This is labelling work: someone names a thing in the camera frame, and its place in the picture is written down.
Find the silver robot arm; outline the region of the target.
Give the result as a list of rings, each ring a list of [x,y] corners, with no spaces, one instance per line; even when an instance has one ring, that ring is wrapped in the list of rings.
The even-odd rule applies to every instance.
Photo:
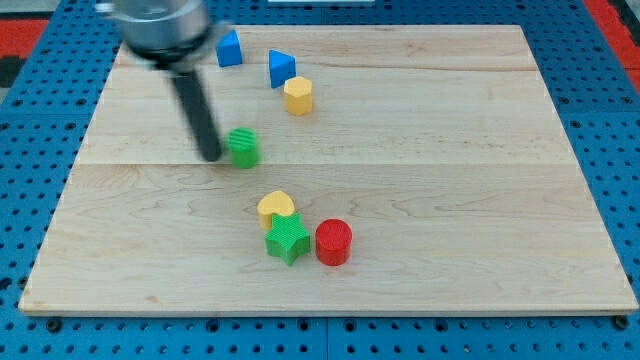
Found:
[[[186,73],[231,30],[203,0],[106,0],[95,11],[114,22],[128,49],[161,70]]]

